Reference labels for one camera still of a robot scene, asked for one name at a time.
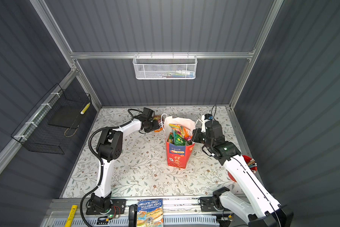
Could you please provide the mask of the orange Fox's candy bag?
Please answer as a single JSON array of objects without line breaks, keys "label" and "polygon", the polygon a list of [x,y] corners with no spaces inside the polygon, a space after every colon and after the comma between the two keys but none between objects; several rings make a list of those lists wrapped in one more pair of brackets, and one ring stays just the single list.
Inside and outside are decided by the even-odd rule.
[{"label": "orange Fox's candy bag", "polygon": [[186,141],[191,140],[193,134],[188,128],[179,124],[169,124],[169,126]]}]

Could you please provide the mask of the red paper gift bag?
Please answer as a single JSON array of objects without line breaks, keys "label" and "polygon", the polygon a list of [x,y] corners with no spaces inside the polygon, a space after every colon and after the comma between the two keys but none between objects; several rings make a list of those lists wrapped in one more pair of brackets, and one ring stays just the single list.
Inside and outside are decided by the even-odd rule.
[{"label": "red paper gift bag", "polygon": [[169,124],[179,124],[190,131],[193,131],[196,126],[196,122],[187,118],[168,116],[167,114],[162,114],[163,117],[163,131],[166,142],[166,155],[168,166],[173,166],[177,168],[185,169],[187,167],[188,160],[194,149],[194,143],[190,146],[176,146],[173,144],[173,129]]}]

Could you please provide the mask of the orange fruits candy bag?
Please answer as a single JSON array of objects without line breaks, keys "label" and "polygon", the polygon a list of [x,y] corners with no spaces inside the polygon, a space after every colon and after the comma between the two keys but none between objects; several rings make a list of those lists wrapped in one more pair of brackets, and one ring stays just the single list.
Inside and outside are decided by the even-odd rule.
[{"label": "orange fruits candy bag", "polygon": [[161,132],[163,130],[162,126],[164,123],[163,117],[161,115],[155,115],[153,119],[158,123],[158,128],[155,129],[155,132]]}]

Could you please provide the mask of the green spring tea candy bag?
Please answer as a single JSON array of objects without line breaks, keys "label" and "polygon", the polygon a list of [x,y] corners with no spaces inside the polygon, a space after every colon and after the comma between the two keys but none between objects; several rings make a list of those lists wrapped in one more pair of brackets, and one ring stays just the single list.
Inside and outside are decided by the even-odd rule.
[{"label": "green spring tea candy bag", "polygon": [[181,133],[180,131],[173,130],[173,144],[176,146],[190,146],[193,144],[191,135],[187,132]]}]

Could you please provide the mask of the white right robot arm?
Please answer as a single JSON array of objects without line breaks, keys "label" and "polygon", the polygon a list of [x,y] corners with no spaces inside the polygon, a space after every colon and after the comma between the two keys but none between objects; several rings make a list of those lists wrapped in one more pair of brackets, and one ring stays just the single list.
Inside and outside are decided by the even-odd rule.
[{"label": "white right robot arm", "polygon": [[201,143],[202,151],[219,161],[248,199],[244,201],[223,187],[213,192],[213,204],[217,210],[230,210],[250,227],[291,226],[293,211],[286,205],[282,206],[264,188],[248,167],[240,150],[225,140],[218,121],[204,120],[201,128],[193,130],[192,141]]}]

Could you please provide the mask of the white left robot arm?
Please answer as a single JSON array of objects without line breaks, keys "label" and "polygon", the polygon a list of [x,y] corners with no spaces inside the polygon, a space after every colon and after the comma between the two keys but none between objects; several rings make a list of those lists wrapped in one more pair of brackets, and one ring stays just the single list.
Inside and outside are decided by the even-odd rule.
[{"label": "white left robot arm", "polygon": [[99,161],[97,185],[87,195],[91,198],[89,205],[99,213],[107,214],[114,210],[111,201],[111,180],[116,159],[122,153],[123,140],[133,132],[151,132],[160,128],[154,119],[154,111],[149,108],[143,110],[128,109],[131,118],[128,122],[113,127],[103,127],[96,130],[89,137],[88,146],[91,153]]}]

